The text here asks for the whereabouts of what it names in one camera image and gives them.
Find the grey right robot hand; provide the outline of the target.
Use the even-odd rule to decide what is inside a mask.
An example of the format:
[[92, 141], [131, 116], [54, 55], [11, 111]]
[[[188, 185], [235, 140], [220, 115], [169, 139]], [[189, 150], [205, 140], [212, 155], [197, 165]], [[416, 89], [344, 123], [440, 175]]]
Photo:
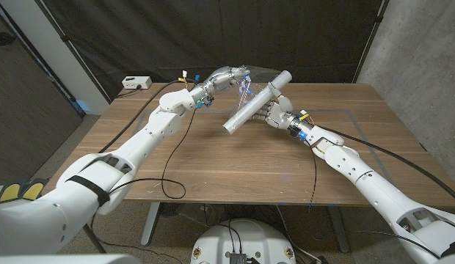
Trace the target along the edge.
[[289, 131], [292, 137], [306, 140], [308, 131], [314, 126], [310, 115], [306, 111], [294, 114], [292, 102], [272, 82], [267, 84], [267, 88], [277, 99], [265, 103], [252, 119], [263, 120], [274, 128]]

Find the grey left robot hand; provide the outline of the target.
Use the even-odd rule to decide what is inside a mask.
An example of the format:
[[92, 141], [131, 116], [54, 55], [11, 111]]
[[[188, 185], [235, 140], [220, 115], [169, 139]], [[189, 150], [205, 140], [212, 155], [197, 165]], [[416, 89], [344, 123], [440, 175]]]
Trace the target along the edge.
[[201, 106], [209, 107], [214, 96], [227, 92], [232, 84], [240, 83], [250, 70], [246, 66], [230, 67], [224, 66], [215, 70], [204, 82], [197, 84], [190, 95], [198, 108]]

